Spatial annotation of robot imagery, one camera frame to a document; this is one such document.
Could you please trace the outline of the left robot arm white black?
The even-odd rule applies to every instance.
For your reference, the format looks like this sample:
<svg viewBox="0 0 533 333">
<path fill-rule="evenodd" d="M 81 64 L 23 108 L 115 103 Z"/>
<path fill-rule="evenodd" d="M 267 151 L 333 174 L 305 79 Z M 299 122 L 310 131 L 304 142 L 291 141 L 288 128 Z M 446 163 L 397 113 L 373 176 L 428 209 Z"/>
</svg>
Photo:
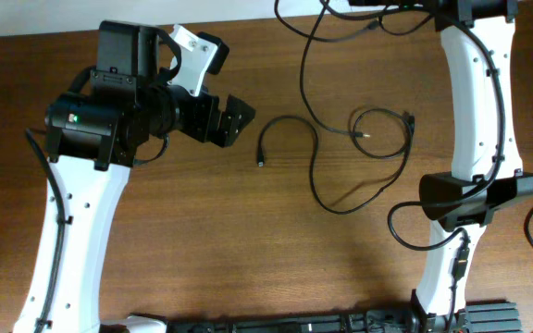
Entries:
<svg viewBox="0 0 533 333">
<path fill-rule="evenodd" d="M 229 147 L 254 119 L 237 97 L 221 102 L 205 87 L 229 47 L 178 25 L 105 20 L 97 60 L 45 112 L 35 152 L 47 179 L 43 229 L 17 332 L 165 332 L 153 314 L 102 320 L 99 289 L 109 231 L 138 148 L 178 130 Z"/>
</svg>

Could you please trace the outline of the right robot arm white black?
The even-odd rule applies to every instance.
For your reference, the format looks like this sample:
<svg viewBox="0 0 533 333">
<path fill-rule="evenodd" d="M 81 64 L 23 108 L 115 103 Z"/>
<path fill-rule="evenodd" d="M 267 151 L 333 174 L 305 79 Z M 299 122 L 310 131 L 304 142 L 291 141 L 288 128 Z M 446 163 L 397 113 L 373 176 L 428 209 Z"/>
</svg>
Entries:
<svg viewBox="0 0 533 333">
<path fill-rule="evenodd" d="M 427 174 L 419 198 L 394 205 L 387 223 L 403 247 L 427 255 L 413 290 L 408 332 L 470 331 L 465 285 L 495 213 L 533 195 L 516 145 L 511 60 L 516 1 L 382 1 L 377 19 L 423 12 L 435 21 L 452 86 L 450 171 Z"/>
</svg>

